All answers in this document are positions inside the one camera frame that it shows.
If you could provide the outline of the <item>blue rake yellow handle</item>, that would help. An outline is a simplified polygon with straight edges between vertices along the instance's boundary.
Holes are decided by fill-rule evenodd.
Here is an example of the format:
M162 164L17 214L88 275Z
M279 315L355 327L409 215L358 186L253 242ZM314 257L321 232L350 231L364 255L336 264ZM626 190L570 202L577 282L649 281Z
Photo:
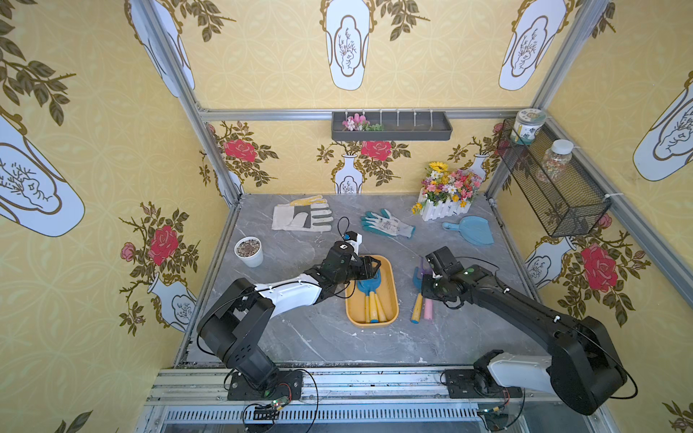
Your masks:
M367 281L359 280L357 281L357 288L364 294L364 323L371 322L371 308L370 308L370 289L367 286Z
M376 292L371 292L371 301L373 301L373 305L375 306L375 315L377 316L377 322L386 322L387 317L384 312L383 303L380 301L380 298Z
M423 268L421 265L415 268L413 274L413 285L417 290L416 301L413 306L413 313L411 314L411 322L418 324L422 318L423 310L423 296L422 296L422 282L423 282Z

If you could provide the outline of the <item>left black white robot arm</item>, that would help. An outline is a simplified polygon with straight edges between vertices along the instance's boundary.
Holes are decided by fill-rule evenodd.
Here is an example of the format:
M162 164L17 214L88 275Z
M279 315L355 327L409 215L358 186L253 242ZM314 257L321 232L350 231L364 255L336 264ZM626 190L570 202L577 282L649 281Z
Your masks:
M339 285L375 278L381 264L373 256L358 255L352 243L337 241L321 263L296 277L268 284L239 278L200 320L198 338L211 355L241 373L252 387L272 388L279 370L259 347L269 321L334 297Z

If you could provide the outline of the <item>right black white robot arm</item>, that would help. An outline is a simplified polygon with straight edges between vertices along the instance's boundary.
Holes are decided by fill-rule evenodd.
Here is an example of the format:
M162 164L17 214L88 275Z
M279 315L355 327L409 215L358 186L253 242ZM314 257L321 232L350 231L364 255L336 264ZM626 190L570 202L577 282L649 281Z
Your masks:
M427 254L425 260L432 269L422 285L425 297L491 311L545 352L539 357L489 351L474 363L480 384L551 393L573 411L591 415L628 382L629 375L600 321L560 314L484 267L465 267L447 247Z

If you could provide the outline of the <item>yellow plastic storage box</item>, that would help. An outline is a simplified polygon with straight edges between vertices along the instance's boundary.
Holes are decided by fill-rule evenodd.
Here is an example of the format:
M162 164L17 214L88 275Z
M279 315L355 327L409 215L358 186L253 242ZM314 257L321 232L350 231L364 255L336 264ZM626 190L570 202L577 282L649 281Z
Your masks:
M346 299L346 315L361 328L382 328L393 324L399 315L393 267L388 259L375 255L380 262L375 278L352 283Z

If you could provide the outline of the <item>teal white garden glove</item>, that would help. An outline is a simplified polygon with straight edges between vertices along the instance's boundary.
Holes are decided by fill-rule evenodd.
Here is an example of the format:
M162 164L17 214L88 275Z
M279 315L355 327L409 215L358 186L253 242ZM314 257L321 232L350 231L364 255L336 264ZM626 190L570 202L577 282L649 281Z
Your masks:
M361 224L367 232L381 236L412 238L415 233L414 226L402 222L387 209L382 209L380 213L366 212Z

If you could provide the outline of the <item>light blue dustpan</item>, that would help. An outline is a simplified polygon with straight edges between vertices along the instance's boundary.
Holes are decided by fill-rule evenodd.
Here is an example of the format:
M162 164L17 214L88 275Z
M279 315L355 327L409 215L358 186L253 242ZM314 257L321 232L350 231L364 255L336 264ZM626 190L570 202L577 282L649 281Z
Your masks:
M490 225L485 218L480 216L465 216L457 224L443 223L445 230L457 232L472 245L493 245L494 237Z

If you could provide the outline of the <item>white grey leather work glove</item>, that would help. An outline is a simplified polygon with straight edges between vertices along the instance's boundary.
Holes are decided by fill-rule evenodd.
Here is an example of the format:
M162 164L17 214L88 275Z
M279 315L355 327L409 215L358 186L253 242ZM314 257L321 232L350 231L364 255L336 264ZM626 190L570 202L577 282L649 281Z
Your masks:
M328 200L319 195L276 205L272 230L325 233L332 229L333 221Z

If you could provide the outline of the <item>white fence flower planter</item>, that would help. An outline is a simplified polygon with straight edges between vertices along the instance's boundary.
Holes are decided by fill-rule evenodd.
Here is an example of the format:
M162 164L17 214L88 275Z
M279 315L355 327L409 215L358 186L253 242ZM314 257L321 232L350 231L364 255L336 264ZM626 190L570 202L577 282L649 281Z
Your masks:
M467 214L483 180L469 169L451 170L444 162L430 162L411 212L424 221Z

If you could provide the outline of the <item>white cup with pebbles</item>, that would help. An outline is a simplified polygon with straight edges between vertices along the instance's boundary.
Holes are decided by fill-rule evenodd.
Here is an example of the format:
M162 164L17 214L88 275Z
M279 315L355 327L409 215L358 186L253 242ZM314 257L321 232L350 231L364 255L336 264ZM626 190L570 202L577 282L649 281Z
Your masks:
M250 268L259 267L265 259L262 241L255 236L240 239L234 247L234 253Z

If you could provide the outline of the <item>small pink flowers on shelf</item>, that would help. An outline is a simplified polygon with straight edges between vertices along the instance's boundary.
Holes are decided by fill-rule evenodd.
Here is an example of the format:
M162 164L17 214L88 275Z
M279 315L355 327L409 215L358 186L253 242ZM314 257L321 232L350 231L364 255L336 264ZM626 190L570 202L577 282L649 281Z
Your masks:
M362 132L378 132L383 131L382 124L373 124L366 119L364 115L354 114L348 115L342 122L342 126L346 131L362 131Z

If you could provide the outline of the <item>clear jar white lid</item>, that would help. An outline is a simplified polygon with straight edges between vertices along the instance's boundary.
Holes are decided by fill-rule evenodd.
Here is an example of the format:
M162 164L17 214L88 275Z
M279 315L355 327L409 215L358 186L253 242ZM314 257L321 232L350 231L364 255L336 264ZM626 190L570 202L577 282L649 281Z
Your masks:
M542 157L537 179L543 182L557 180L570 163L573 149L573 142L565 139L555 140Z

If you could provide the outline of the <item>jar with green label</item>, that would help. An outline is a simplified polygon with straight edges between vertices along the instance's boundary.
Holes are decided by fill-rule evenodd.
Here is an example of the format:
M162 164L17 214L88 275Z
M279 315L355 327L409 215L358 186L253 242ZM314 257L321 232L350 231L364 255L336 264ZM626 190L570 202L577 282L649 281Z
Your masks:
M538 108L519 111L514 120L510 139L514 144L530 145L547 120L547 114Z

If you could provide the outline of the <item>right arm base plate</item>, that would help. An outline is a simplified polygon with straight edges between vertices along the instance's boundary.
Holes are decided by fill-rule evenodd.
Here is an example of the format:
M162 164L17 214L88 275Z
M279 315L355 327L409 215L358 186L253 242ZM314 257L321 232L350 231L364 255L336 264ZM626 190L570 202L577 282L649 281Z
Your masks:
M449 369L440 374L440 383L451 399L521 399L524 391L519 387L502 387L490 375L474 369Z

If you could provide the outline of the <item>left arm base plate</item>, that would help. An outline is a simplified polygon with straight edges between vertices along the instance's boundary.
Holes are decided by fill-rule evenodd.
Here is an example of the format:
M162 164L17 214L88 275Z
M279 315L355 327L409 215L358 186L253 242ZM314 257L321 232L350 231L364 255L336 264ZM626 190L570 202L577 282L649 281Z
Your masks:
M225 389L231 402L269 402L283 397L292 402L301 398L303 379L303 372L299 370L278 370L267 381L256 384L234 371Z

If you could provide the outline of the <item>grey wall shelf tray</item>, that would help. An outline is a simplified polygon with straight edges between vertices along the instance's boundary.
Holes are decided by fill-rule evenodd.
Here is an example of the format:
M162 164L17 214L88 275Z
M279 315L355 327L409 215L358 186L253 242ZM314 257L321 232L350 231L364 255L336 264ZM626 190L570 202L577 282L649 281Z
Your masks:
M383 131L346 131L342 122L348 115L364 115L371 123L382 124ZM448 141L453 127L444 111L436 110L343 110L331 112L331 138L348 142Z

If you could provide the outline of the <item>aluminium front rail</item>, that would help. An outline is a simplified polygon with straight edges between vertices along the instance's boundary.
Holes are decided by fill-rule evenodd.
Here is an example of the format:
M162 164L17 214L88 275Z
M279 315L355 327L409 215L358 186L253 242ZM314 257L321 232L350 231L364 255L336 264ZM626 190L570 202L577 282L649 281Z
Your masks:
M168 369L156 377L137 432L174 425L471 422L503 432L616 432L606 408L581 416L549 393L482 393L469 366L338 366L280 372L256 391L225 369Z

